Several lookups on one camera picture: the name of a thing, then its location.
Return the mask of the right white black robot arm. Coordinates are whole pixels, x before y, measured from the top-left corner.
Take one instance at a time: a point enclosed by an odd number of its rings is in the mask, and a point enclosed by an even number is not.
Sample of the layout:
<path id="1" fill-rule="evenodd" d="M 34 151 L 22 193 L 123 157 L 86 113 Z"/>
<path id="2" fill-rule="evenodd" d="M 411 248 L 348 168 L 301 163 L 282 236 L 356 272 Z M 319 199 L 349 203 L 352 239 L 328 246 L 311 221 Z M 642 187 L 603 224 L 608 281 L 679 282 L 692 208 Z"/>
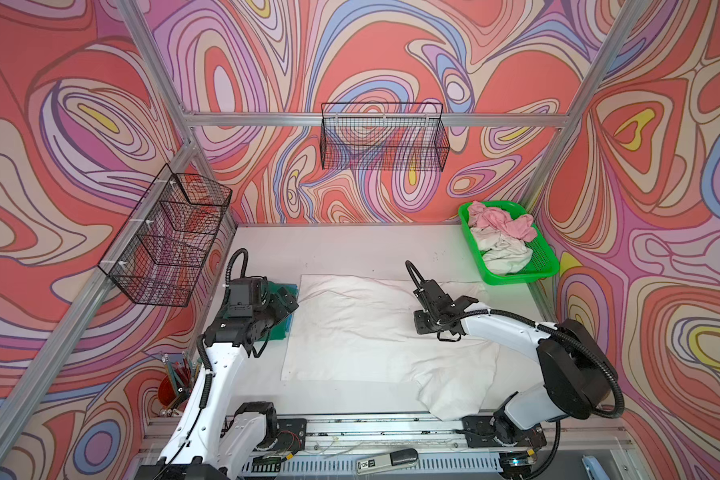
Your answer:
<path id="1" fill-rule="evenodd" d="M 489 425 L 469 431 L 468 438 L 486 436 L 509 447 L 543 422 L 622 416 L 625 398 L 618 373 L 581 324 L 537 322 L 491 308 L 475 297 L 454 299 L 437 281 L 425 278 L 412 261 L 406 261 L 405 267 L 421 305 L 414 313 L 418 334 L 449 343 L 466 337 L 488 340 L 535 361 L 540 369 L 541 383 L 510 395 L 491 415 Z"/>

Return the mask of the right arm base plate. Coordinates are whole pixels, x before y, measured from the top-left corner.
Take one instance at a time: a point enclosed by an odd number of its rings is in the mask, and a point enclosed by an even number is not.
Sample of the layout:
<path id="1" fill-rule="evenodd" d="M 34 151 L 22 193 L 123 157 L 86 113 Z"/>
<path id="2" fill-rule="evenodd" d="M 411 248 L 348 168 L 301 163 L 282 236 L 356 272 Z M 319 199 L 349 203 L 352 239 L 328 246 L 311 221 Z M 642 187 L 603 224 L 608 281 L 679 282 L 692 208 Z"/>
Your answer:
<path id="1" fill-rule="evenodd" d="M 540 425 L 521 430 L 503 416 L 498 418 L 492 415 L 463 417 L 459 433 L 465 436 L 469 448 L 540 449 L 547 445 L 546 436 Z"/>

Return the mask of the green plastic basket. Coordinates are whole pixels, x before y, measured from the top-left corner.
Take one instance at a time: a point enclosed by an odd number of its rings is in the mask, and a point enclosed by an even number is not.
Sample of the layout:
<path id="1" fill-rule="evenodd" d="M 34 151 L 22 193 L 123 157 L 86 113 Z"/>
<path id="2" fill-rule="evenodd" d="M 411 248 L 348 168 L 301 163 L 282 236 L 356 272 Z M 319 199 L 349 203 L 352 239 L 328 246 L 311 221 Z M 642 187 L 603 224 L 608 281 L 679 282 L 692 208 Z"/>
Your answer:
<path id="1" fill-rule="evenodd" d="M 469 204 L 463 204 L 458 209 L 458 216 L 461 221 L 462 233 L 467 243 L 468 250 L 476 264 L 480 278 L 489 285 L 509 285 L 509 284 L 529 284 L 537 280 L 552 277 L 559 272 L 560 263 L 555 253 L 545 240 L 544 236 L 537 227 L 535 220 L 533 226 L 538 232 L 538 236 L 531 242 L 525 242 L 528 247 L 533 250 L 531 261 L 518 273 L 499 276 L 491 273 L 479 257 L 479 251 L 476 242 L 470 232 L 468 225 L 469 215 L 467 207 Z M 525 208 L 510 201 L 483 201 L 480 202 L 489 207 L 498 207 L 506 210 L 513 218 L 517 218 L 522 214 L 529 214 Z"/>

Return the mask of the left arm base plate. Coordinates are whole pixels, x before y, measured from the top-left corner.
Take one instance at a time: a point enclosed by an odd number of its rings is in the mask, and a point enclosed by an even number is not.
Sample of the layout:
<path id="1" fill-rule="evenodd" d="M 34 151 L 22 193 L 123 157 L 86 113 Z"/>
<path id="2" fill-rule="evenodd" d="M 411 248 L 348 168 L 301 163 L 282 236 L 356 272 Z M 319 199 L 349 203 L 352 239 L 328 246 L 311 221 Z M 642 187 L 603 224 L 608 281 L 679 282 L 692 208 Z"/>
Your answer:
<path id="1" fill-rule="evenodd" d="M 306 418 L 279 419 L 272 438 L 265 439 L 256 447 L 260 452 L 297 453 L 306 443 L 308 420 Z"/>

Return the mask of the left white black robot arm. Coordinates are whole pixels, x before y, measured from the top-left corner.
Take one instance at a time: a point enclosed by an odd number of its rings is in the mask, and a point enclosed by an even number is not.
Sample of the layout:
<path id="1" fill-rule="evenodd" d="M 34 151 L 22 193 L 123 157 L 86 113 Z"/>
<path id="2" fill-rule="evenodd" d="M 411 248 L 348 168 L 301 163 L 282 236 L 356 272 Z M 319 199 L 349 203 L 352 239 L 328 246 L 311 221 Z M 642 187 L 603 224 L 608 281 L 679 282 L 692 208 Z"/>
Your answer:
<path id="1" fill-rule="evenodd" d="M 153 464 L 137 479 L 236 479 L 249 457 L 279 441 L 277 411 L 269 401 L 242 404 L 227 422 L 236 377 L 266 350 L 272 330 L 298 308 L 287 289 L 247 273 L 249 251 L 236 250 L 213 322 L 196 341 L 200 372 L 180 423 Z"/>

